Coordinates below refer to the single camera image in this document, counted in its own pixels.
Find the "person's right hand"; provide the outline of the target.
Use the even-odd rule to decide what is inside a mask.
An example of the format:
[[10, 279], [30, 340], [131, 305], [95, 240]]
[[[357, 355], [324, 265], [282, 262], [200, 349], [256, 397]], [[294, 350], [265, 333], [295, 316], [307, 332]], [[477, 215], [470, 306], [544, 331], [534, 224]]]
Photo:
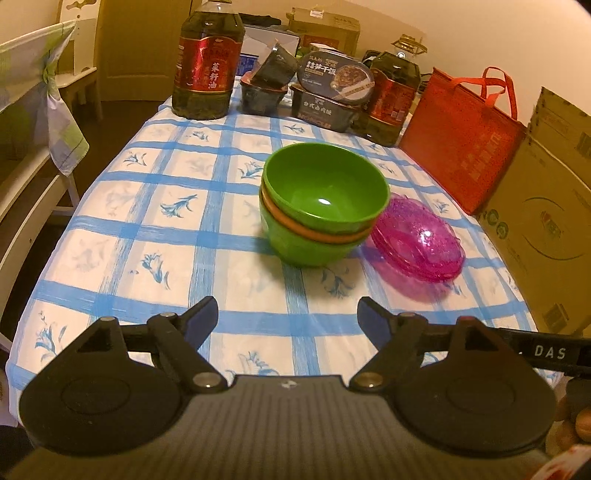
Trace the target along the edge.
[[589, 444], [591, 442], [590, 423], [590, 407], [582, 409], [574, 419], [568, 398], [563, 396], [557, 404], [555, 422], [546, 438], [546, 452], [550, 456], [557, 456], [574, 445]]

